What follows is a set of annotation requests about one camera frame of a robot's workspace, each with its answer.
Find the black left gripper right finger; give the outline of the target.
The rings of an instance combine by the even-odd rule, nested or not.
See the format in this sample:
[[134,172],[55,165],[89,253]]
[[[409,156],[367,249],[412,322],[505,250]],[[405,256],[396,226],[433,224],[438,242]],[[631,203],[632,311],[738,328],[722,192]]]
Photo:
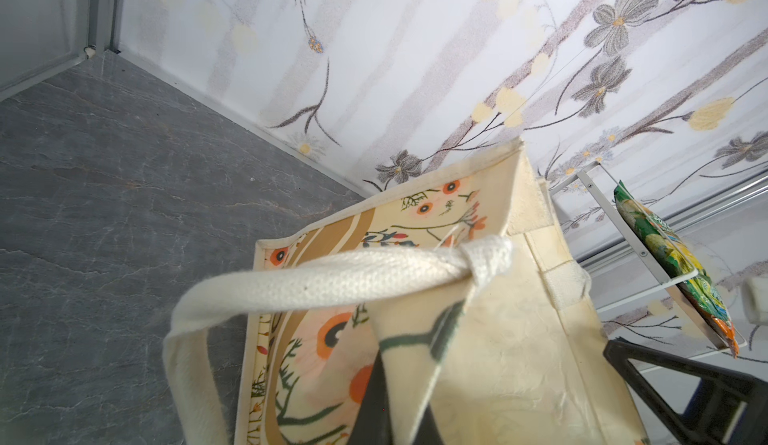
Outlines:
[[623,338],[603,356],[680,443],[767,442],[765,381]]

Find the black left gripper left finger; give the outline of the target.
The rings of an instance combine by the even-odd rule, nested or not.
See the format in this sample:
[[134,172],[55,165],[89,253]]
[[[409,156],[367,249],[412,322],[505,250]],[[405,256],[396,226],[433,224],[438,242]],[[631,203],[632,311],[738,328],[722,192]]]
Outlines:
[[[378,353],[347,444],[393,445],[393,428],[389,411],[384,365],[381,354]],[[414,444],[444,444],[430,407],[427,407],[424,412]]]

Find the floral canvas tote bag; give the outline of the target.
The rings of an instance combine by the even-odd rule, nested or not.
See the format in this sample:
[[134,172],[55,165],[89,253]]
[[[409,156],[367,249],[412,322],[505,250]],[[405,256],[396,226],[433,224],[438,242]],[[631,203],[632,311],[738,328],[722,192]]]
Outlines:
[[641,444],[590,287],[516,139],[259,241],[163,362],[190,444],[347,444],[378,353],[394,444]]

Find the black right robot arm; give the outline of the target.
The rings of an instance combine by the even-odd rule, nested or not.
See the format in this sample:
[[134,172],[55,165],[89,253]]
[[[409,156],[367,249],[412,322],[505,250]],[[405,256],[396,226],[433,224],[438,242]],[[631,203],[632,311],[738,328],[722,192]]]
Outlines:
[[754,325],[768,324],[768,279],[766,276],[748,278],[741,288],[744,314]]

